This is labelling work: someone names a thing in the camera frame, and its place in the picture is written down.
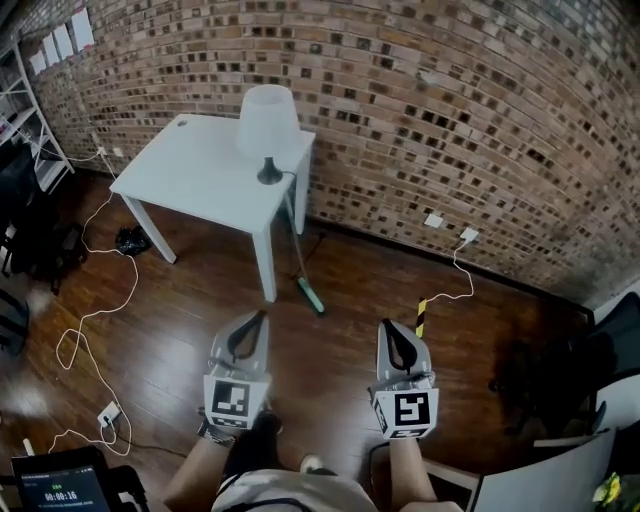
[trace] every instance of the white lampshade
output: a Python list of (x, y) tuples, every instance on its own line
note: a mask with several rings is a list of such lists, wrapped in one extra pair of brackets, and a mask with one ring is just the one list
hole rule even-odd
[(259, 85), (242, 99), (237, 146), (247, 156), (275, 157), (302, 143), (291, 91)]

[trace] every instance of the shoe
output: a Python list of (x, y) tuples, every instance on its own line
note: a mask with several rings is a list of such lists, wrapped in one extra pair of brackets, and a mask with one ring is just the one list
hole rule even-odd
[(322, 459), (314, 454), (305, 455), (300, 463), (300, 473), (311, 473), (316, 469), (323, 469), (324, 463)]
[(264, 409), (258, 413), (256, 420), (253, 422), (253, 428), (273, 428), (278, 434), (284, 430), (282, 420), (271, 409)]

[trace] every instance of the wall baseboard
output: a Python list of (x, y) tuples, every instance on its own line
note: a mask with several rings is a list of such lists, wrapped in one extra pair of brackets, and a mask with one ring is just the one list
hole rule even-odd
[[(76, 168), (82, 174), (89, 175), (95, 178), (109, 179), (111, 180), (111, 176), (107, 173), (94, 171), (91, 169), (79, 169)], [(435, 261), (438, 263), (442, 263), (444, 265), (448, 265), (453, 267), (453, 257), (442, 256), (441, 254), (436, 254), (426, 249), (420, 249), (418, 247), (412, 247), (410, 245), (405, 245), (396, 240), (391, 240), (389, 238), (384, 238), (382, 236), (375, 235), (373, 233), (368, 233), (365, 231), (360, 231), (358, 229), (342, 226), (340, 224), (336, 224), (335, 222), (330, 222), (327, 220), (319, 219), (317, 217), (307, 216), (307, 221), (311, 222), (315, 226), (320, 229), (325, 229), (326, 231), (333, 231), (334, 233), (341, 233), (346, 236), (351, 236), (354, 238), (358, 238), (360, 240), (364, 240), (370, 243), (378, 244), (383, 247), (388, 247), (390, 249), (394, 249), (397, 251), (402, 251), (407, 254), (412, 254), (414, 256), (419, 256), (429, 261)], [(587, 318), (587, 324), (592, 327), (595, 325), (594, 313), (591, 309), (572, 302), (568, 299), (564, 299), (562, 297), (558, 297), (557, 295), (553, 295), (545, 290), (541, 290), (540, 288), (536, 288), (535, 286), (530, 286), (528, 284), (521, 283), (514, 279), (510, 279), (502, 274), (498, 274), (497, 272), (492, 272), (491, 270), (487, 270), (486, 268), (477, 267), (471, 263), (464, 263), (465, 269), (471, 272), (472, 274), (483, 277), (485, 279), (489, 279), (499, 284), (503, 284), (505, 286), (509, 286), (510, 288), (514, 288), (516, 290), (520, 290), (521, 292), (528, 293), (533, 295), (534, 297), (538, 297), (539, 299), (547, 300), (549, 302), (555, 302), (556, 304), (563, 306), (568, 309), (573, 309), (582, 313)]]

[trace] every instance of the tablet screen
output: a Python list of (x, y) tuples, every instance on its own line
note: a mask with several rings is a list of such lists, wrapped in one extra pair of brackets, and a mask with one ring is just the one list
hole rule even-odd
[(27, 511), (72, 509), (109, 512), (93, 466), (21, 476)]

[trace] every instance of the white table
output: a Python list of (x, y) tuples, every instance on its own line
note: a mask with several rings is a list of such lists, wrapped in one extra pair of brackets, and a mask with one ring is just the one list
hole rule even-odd
[[(271, 251), (271, 221), (293, 176), (275, 185), (256, 175), (264, 162), (236, 149), (239, 121), (180, 114), (120, 174), (111, 191), (120, 194), (151, 241), (169, 262), (176, 256), (140, 201), (156, 204), (250, 233), (258, 259), (265, 298), (276, 300)], [(275, 158), (282, 171), (295, 173), (296, 231), (304, 229), (311, 146), (315, 134), (302, 132), (303, 143)]]

